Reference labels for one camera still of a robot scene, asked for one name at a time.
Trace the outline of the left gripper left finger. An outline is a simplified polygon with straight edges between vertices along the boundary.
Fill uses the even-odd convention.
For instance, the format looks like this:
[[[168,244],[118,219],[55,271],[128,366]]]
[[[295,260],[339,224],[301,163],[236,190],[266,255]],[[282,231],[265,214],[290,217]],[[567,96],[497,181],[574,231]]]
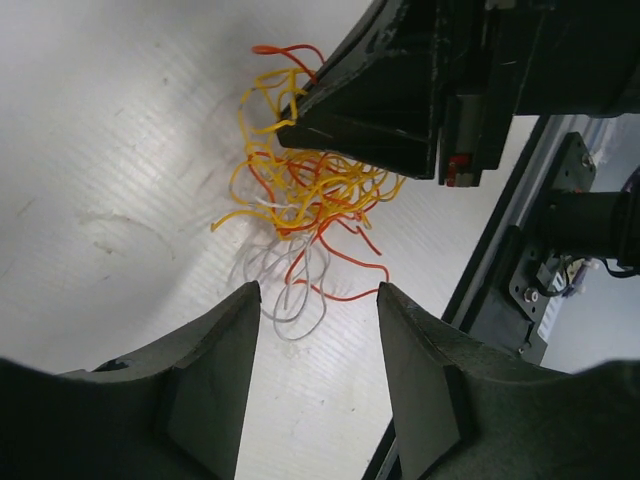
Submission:
[[[260,323],[248,282],[179,329],[92,370],[1,363],[5,479],[231,479]]]

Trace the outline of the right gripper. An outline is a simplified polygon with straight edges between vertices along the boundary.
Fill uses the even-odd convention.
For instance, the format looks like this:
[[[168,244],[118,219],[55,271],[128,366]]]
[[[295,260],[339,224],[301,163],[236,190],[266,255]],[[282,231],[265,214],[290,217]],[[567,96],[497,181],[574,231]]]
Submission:
[[[436,118],[439,183],[476,186],[516,116],[638,113],[639,4],[375,1],[303,90],[283,119]]]

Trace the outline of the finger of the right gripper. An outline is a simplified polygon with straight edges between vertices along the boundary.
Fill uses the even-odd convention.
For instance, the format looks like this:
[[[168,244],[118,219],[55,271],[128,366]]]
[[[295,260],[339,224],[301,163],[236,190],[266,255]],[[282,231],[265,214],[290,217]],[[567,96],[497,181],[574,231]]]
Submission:
[[[301,120],[297,114],[277,137],[284,147],[337,153],[409,178],[435,176],[431,120]]]

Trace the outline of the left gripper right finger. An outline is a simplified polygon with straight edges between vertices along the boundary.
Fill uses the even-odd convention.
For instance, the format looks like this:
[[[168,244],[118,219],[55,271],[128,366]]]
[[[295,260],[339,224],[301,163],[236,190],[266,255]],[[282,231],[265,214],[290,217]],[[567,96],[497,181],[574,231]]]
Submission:
[[[639,365],[568,374],[496,350],[396,286],[377,296],[406,479],[635,479]]]

